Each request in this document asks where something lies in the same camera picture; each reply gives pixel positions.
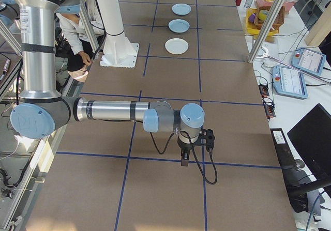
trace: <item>black electronic device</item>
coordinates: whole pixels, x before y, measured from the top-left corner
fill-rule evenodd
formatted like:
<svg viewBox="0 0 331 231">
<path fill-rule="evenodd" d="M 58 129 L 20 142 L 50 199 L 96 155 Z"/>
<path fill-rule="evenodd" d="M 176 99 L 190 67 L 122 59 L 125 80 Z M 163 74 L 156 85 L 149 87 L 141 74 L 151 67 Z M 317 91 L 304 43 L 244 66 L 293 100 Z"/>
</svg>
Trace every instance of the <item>black electronic device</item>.
<svg viewBox="0 0 331 231">
<path fill-rule="evenodd" d="M 317 181 L 303 185 L 296 193 L 324 188 L 331 196 L 331 115 L 317 104 L 289 132 L 288 137 Z"/>
</svg>

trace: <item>white mounting plate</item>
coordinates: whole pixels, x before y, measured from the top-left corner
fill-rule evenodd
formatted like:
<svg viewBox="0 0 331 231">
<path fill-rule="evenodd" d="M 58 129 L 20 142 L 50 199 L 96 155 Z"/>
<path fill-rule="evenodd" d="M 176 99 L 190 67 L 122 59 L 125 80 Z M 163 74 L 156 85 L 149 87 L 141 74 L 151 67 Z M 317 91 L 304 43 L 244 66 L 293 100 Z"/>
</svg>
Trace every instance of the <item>white mounting plate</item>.
<svg viewBox="0 0 331 231">
<path fill-rule="evenodd" d="M 111 63 L 111 61 L 115 61 L 114 56 L 112 54 L 104 54 L 101 58 L 100 65 L 103 67 L 126 67 L 126 68 L 134 68 L 137 61 L 139 44 L 131 43 L 133 49 L 137 52 L 137 55 L 129 54 L 126 58 L 120 59 L 117 64 Z"/>
</svg>

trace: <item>screen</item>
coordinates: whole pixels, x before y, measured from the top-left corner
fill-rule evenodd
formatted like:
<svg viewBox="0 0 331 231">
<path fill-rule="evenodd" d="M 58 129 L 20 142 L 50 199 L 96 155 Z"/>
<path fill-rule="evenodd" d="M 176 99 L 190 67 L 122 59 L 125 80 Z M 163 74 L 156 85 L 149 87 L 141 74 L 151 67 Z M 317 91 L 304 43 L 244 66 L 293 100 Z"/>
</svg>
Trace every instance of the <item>screen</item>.
<svg viewBox="0 0 331 231">
<path fill-rule="evenodd" d="M 316 179 L 331 176 L 331 115 L 317 104 L 289 132 L 296 151 Z"/>
</svg>

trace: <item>yellow box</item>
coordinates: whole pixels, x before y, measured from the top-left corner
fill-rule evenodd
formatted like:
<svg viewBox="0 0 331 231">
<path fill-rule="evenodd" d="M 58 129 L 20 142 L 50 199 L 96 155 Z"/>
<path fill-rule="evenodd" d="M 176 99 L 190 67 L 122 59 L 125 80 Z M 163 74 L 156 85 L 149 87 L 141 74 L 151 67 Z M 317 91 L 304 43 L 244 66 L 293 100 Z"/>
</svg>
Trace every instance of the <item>yellow box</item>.
<svg viewBox="0 0 331 231">
<path fill-rule="evenodd" d="M 254 23 L 251 23 L 248 21 L 248 18 L 256 12 L 257 12 L 257 9 L 253 9 L 253 8 L 248 8 L 247 12 L 246 12 L 246 29 L 247 29 L 247 32 L 252 35 L 258 35 L 260 33 L 259 28 Z M 268 36 L 273 36 L 277 33 L 279 33 L 279 30 L 275 29 L 273 31 L 270 31 L 268 33 Z"/>
</svg>

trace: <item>white plate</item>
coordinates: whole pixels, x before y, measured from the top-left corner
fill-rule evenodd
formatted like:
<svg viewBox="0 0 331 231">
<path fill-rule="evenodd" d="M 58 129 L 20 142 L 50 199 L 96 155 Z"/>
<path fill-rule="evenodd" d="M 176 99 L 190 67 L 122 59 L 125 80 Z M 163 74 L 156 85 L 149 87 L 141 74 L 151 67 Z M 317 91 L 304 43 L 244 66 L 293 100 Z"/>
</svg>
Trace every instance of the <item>white plate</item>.
<svg viewBox="0 0 331 231">
<path fill-rule="evenodd" d="M 191 6 L 187 4 L 176 4 L 172 6 L 172 11 L 176 15 L 185 16 L 191 12 Z"/>
<path fill-rule="evenodd" d="M 185 20 L 175 19 L 169 22 L 168 27 L 172 32 L 184 33 L 189 29 L 190 24 Z"/>
<path fill-rule="evenodd" d="M 188 43 L 179 38 L 172 38 L 165 43 L 165 49 L 171 54 L 184 54 L 188 50 Z"/>
</svg>

